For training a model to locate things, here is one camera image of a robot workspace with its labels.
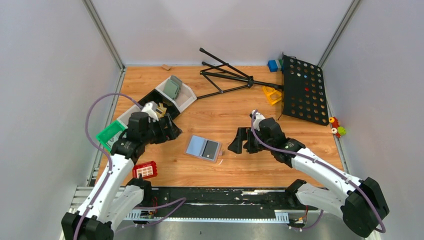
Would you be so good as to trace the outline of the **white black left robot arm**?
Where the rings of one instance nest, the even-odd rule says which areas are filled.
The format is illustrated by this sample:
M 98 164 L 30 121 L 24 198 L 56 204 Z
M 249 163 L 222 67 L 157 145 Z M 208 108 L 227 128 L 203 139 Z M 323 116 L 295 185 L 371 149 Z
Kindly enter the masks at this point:
M 153 119 L 147 112 L 133 112 L 127 129 L 113 143 L 104 170 L 86 200 L 74 213 L 67 212 L 61 226 L 67 240 L 112 240 L 119 224 L 136 205 L 143 202 L 151 183 L 133 178 L 116 194 L 124 180 L 150 144 L 175 140 L 182 130 L 170 114 Z

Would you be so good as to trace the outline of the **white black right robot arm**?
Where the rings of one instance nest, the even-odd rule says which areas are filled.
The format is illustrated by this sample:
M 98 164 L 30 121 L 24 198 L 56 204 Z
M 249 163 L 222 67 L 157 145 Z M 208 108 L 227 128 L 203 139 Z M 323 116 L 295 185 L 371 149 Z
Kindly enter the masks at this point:
M 269 151 L 280 163 L 312 177 L 324 187 L 295 180 L 286 190 L 294 201 L 315 207 L 343 220 L 356 235 L 367 238 L 374 231 L 385 233 L 383 219 L 390 210 L 379 183 L 339 170 L 300 141 L 287 137 L 274 118 L 252 117 L 250 127 L 239 127 L 228 150 L 241 154 Z

